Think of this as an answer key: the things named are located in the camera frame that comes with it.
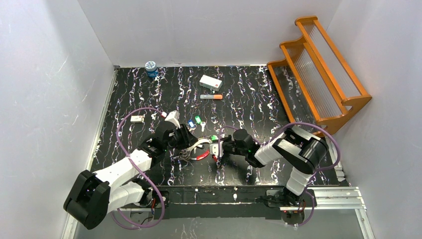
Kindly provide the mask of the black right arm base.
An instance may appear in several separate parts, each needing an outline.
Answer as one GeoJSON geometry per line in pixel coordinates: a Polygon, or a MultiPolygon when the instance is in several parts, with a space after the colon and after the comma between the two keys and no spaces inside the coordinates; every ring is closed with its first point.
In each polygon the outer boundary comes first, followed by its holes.
{"type": "Polygon", "coordinates": [[[305,191],[301,195],[290,192],[286,188],[280,190],[267,190],[265,195],[255,199],[269,208],[279,208],[282,220],[289,226],[302,226],[312,217],[317,206],[313,190],[305,191]]]}

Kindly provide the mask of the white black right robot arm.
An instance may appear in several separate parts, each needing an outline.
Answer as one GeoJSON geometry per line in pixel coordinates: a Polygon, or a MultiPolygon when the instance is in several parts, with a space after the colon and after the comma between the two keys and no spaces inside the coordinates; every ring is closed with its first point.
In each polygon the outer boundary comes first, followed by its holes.
{"type": "Polygon", "coordinates": [[[266,145],[257,143],[245,129],[237,129],[233,135],[213,140],[210,144],[210,154],[214,159],[240,155],[255,168],[282,158],[287,160],[293,169],[285,192],[294,198],[302,195],[328,150],[322,138],[298,126],[288,126],[266,145]]]}

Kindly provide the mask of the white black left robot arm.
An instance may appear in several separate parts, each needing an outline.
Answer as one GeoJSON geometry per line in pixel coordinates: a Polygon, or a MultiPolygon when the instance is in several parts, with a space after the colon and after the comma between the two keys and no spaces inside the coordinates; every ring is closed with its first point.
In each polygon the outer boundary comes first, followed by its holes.
{"type": "Polygon", "coordinates": [[[180,128],[158,127],[129,156],[95,172],[82,171],[63,209],[85,228],[97,227],[110,212],[145,198],[148,186],[136,179],[137,175],[163,160],[168,149],[187,149],[198,141],[184,124],[180,128]]]}

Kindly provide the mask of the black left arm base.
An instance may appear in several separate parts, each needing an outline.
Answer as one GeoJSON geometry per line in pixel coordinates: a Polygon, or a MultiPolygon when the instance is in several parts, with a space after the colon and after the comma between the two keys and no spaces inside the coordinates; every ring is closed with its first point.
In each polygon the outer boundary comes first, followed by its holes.
{"type": "Polygon", "coordinates": [[[162,208],[161,200],[164,202],[164,207],[168,207],[169,192],[161,191],[161,197],[151,186],[142,186],[144,190],[140,200],[134,204],[141,208],[149,208],[151,213],[154,214],[156,209],[162,208]]]}

